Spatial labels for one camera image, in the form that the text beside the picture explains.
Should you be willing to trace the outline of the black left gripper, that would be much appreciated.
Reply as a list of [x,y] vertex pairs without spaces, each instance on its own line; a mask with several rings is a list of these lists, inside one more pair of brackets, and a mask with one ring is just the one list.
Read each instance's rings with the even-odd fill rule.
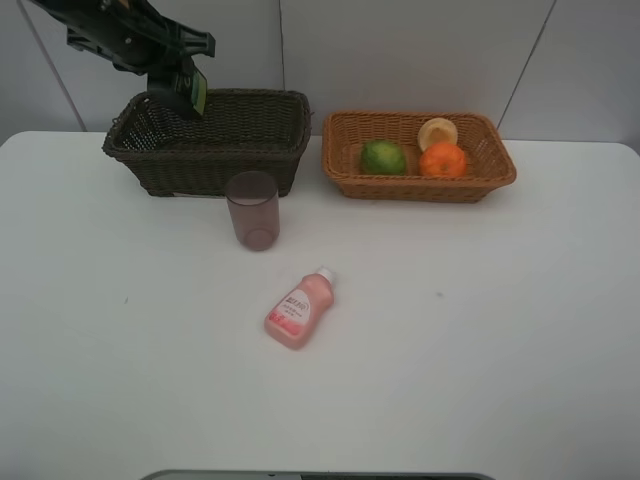
[[147,90],[180,93],[192,57],[215,56],[215,39],[161,15],[148,1],[43,0],[36,6],[67,28],[67,44],[147,74]]

